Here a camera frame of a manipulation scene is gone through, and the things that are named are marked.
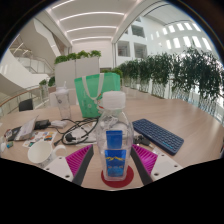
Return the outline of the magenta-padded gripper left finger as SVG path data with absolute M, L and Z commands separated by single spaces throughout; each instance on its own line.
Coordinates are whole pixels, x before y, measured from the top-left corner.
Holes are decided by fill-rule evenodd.
M 93 145 L 90 144 L 67 157 L 57 157 L 44 170 L 76 185 L 81 185 L 93 155 Z

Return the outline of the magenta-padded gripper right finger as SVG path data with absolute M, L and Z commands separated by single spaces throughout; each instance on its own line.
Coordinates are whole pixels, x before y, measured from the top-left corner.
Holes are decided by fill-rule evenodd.
M 181 165 L 157 147 L 150 151 L 141 146 L 133 145 L 131 156 L 143 185 L 152 183 L 182 169 Z

